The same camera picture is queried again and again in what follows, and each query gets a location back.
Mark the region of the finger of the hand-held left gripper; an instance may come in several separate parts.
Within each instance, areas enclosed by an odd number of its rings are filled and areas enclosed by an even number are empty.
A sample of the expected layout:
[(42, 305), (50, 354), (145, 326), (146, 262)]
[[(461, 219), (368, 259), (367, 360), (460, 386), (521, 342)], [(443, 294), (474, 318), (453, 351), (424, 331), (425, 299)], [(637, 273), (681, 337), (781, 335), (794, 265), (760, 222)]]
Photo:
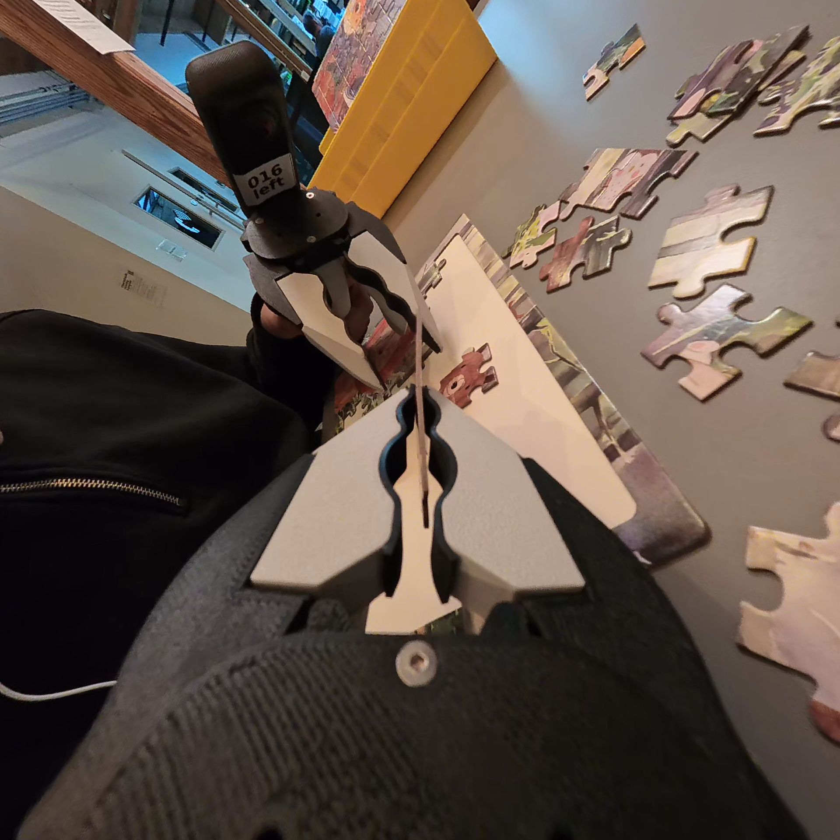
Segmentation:
[(407, 264), (370, 232), (351, 239), (348, 257), (355, 266), (376, 275), (376, 280), (360, 280), (360, 283), (380, 294), (384, 301), (380, 304), (382, 313), (386, 317), (399, 314), (433, 352), (442, 353), (442, 333)]
[(311, 274), (292, 273), (277, 279), (276, 284), (308, 341), (358, 382), (375, 391), (382, 390), (380, 378), (362, 346), (351, 339), (344, 319), (333, 314), (325, 302), (321, 280)]

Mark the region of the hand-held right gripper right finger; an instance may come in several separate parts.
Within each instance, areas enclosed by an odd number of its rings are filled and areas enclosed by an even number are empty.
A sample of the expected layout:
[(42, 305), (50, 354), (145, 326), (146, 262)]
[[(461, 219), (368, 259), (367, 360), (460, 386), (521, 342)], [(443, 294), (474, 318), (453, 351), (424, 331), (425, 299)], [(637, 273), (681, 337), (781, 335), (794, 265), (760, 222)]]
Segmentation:
[(442, 602), (488, 616), (499, 603), (581, 592), (585, 580), (518, 452), (423, 389), (428, 467), (441, 492), (430, 568)]

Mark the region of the printed frame puzzle tray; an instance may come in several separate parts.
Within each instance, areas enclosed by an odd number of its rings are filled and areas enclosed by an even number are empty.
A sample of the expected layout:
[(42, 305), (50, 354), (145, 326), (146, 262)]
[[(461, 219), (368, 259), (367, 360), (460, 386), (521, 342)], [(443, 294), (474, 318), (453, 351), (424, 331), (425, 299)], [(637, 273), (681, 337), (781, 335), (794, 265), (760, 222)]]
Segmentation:
[[(535, 460), (586, 505), (639, 562), (643, 583), (653, 586), (644, 598), (641, 584), (626, 584), (625, 596), (610, 626), (621, 637), (642, 631), (653, 605), (665, 605), (668, 619), (685, 631), (650, 570), (688, 553), (707, 538), (706, 523), (631, 424), (594, 381), (583, 363), (504, 266), (496, 251), (466, 216), (427, 263), (419, 285), (444, 334), (446, 351), (423, 351), (425, 383), (438, 391), (440, 381), (468, 348), (489, 343), (499, 384), (488, 393), (473, 392), (463, 410), (487, 430)], [(449, 635), (473, 631), (478, 615), (454, 597), (442, 604), (423, 562), (431, 536), (421, 537), (417, 487), (416, 433), (408, 439), (413, 462), (397, 481), (408, 522), (408, 546), (401, 582), (393, 597), (379, 595), (366, 617), (366, 633)]]

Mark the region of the plain brown puzzle piece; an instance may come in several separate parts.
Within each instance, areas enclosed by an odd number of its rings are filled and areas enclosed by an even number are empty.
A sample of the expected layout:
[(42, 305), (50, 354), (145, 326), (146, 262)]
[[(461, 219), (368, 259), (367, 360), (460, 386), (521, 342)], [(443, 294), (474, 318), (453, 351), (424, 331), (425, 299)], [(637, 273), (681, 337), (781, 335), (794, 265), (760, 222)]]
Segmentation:
[(417, 466), (419, 491), (421, 498), (421, 512), (423, 516), (423, 527), (429, 527), (428, 509), (428, 463), (427, 463), (427, 435), (425, 424), (425, 402), (424, 402), (424, 322), (419, 312), (416, 315), (415, 351), (414, 351), (414, 393), (416, 405), (416, 441), (417, 441)]

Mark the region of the joined bear face puzzle pieces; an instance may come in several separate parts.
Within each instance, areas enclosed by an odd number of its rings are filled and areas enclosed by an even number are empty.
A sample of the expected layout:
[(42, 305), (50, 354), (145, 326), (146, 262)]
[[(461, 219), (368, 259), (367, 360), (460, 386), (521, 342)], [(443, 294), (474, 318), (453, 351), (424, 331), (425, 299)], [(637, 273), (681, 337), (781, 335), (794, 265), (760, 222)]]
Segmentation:
[(460, 363), (440, 381), (441, 395), (462, 410), (472, 403), (473, 392), (486, 394), (499, 384), (497, 371), (491, 363), (489, 343), (478, 348), (468, 348), (462, 354)]

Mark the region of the person's left forearm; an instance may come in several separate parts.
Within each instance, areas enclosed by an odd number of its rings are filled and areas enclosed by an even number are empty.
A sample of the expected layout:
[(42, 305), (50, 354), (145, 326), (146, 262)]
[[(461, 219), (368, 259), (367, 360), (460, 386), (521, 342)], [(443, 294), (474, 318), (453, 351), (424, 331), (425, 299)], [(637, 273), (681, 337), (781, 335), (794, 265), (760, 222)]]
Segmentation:
[(250, 306), (252, 329), (248, 364), (256, 387), (299, 415), (316, 433), (333, 393), (337, 366), (303, 334), (301, 326), (279, 315), (255, 295)]

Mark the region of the person's left hand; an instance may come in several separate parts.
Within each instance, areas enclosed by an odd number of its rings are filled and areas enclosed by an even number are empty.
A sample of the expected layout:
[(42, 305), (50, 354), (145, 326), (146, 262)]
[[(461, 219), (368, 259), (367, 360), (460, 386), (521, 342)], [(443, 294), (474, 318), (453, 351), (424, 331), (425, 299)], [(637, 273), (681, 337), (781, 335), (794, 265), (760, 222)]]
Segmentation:
[(346, 280), (350, 295), (350, 310), (343, 318), (343, 324), (351, 340), (362, 344), (369, 328), (374, 302), (367, 287), (362, 286), (350, 276), (346, 276)]

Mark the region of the assembled lion puzzle section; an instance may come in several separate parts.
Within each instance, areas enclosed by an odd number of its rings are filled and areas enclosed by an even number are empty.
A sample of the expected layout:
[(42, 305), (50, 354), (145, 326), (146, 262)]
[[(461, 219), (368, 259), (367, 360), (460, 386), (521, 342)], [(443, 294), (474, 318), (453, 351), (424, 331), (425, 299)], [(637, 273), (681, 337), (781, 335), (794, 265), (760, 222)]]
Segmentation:
[(362, 342), (367, 361), (377, 373), (380, 384), (366, 385), (350, 374), (341, 372), (334, 389), (333, 431), (345, 428), (362, 419), (381, 405), (394, 392), (409, 383), (415, 372), (415, 335), (408, 329), (395, 332), (387, 323), (378, 305), (374, 304), (368, 329)]

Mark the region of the white glass door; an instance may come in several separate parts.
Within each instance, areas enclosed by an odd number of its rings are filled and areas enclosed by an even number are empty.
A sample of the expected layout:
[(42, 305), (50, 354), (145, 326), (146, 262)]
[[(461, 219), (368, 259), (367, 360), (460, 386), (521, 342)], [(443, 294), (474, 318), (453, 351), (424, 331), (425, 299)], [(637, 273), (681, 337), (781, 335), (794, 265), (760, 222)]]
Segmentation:
[(165, 167), (126, 149), (121, 155), (147, 176), (132, 200), (146, 216), (212, 251), (227, 231), (244, 232), (245, 216), (227, 188), (193, 174), (183, 164)]

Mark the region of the puzzle box with pictures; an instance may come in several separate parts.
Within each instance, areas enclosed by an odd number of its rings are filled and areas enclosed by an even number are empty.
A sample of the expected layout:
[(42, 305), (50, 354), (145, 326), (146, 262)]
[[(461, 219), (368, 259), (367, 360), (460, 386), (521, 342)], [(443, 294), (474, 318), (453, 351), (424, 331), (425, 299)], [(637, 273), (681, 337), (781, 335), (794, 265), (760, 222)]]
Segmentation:
[(351, 1), (312, 80), (312, 92), (331, 131), (350, 106), (405, 6), (404, 1)]

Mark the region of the wooden column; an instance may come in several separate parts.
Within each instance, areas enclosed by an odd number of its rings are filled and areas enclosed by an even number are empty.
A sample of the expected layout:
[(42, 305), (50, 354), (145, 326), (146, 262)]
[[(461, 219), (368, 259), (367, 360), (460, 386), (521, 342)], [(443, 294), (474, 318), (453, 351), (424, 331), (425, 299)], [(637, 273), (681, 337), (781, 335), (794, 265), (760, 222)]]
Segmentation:
[(2, 1), (1, 30), (201, 170), (230, 184), (191, 99), (134, 53), (99, 54), (30, 1)]

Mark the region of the yellow plastic bin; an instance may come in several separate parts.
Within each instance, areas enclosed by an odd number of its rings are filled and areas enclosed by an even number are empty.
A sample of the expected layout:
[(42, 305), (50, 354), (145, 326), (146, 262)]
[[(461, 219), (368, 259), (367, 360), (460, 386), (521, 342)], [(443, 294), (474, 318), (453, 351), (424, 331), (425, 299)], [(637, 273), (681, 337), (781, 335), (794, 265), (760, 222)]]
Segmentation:
[(406, 2), (310, 187), (383, 217), (496, 61), (468, 2)]

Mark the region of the white paper label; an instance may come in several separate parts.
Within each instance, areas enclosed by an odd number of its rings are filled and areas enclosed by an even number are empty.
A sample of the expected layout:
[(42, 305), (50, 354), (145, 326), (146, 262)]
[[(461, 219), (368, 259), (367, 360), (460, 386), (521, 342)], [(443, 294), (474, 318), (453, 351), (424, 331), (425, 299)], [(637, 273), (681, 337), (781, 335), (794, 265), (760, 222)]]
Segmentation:
[(34, 1), (67, 32), (78, 37), (101, 56), (134, 52), (128, 42), (76, 1)]

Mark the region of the person in black jacket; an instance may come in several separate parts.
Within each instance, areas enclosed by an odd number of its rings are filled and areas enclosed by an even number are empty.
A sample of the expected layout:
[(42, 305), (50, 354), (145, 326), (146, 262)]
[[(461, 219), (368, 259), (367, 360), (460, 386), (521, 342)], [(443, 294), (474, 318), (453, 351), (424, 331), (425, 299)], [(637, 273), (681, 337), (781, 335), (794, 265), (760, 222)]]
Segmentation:
[(2, 684), (117, 678), (194, 552), (311, 451), (244, 346), (2, 314)]

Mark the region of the scattered loose puzzle pieces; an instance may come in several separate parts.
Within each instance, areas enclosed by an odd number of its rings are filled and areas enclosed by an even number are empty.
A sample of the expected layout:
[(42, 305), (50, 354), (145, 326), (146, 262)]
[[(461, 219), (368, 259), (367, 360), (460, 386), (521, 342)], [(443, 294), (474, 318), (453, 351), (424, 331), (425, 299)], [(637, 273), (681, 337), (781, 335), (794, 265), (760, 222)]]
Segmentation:
[[(830, 38), (803, 69), (802, 47), (809, 27), (798, 25), (768, 38), (747, 39), (722, 49), (701, 73), (689, 77), (675, 94), (668, 115), (673, 125), (665, 150), (596, 150), (581, 179), (567, 187), (550, 207), (534, 209), (504, 252), (510, 267), (534, 266), (539, 252), (554, 247), (551, 261), (540, 269), (547, 292), (567, 286), (574, 270), (588, 258), (605, 258), (595, 272), (608, 270), (613, 247), (622, 247), (628, 232), (617, 215), (596, 232), (593, 217), (582, 221), (576, 236), (555, 244), (552, 224), (580, 208), (612, 211), (628, 197), (621, 215), (639, 219), (655, 196), (660, 180), (678, 176), (697, 157), (681, 150), (687, 137), (705, 141), (752, 102), (773, 109), (754, 131), (756, 138), (790, 131), (803, 114), (827, 109), (819, 127), (838, 125), (838, 37)], [(812, 326), (812, 320), (788, 308), (750, 321), (739, 308), (750, 299), (729, 282), (707, 291), (720, 277), (740, 276), (749, 268), (754, 237), (726, 242), (734, 229), (761, 223), (774, 195), (766, 185), (744, 192), (738, 184), (715, 186), (702, 204), (679, 214), (668, 224), (648, 288), (671, 287), (677, 300), (700, 301), (683, 309), (667, 303), (657, 310), (665, 325), (642, 356), (658, 368), (680, 359), (689, 365), (679, 386), (705, 402), (735, 382), (740, 369), (724, 354), (746, 347), (757, 355), (771, 354)], [(813, 539), (789, 532), (751, 527), (745, 564), (768, 571), (782, 582), (780, 605), (772, 610), (741, 604), (738, 643), (751, 653), (808, 676), (815, 683), (809, 711), (824, 736), (838, 742), (838, 502), (825, 515), (826, 536)]]

